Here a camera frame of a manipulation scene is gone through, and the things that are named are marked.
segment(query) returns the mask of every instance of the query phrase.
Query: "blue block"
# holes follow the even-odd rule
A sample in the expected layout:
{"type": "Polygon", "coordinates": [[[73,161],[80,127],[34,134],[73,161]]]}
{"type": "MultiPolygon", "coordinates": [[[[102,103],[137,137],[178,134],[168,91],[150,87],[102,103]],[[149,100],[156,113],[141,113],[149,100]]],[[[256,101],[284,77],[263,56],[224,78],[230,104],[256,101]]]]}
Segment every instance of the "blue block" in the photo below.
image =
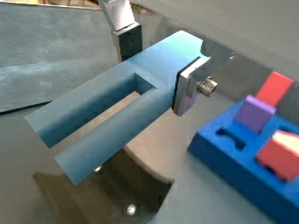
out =
{"type": "Polygon", "coordinates": [[[213,119],[193,136],[188,151],[228,181],[265,214],[281,224],[299,223],[299,178],[287,183],[254,159],[276,130],[299,127],[273,115],[260,135],[233,121],[242,101],[213,119]]]}

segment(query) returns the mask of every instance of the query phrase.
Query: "purple block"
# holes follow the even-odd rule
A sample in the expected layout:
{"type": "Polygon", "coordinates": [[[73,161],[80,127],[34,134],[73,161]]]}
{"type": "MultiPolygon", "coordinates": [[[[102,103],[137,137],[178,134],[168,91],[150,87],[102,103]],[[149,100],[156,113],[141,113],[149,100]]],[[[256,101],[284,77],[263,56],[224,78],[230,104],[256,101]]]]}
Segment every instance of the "purple block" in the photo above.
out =
{"type": "Polygon", "coordinates": [[[241,123],[254,133],[259,133],[275,112],[276,108],[249,95],[244,100],[233,120],[241,123]]]}

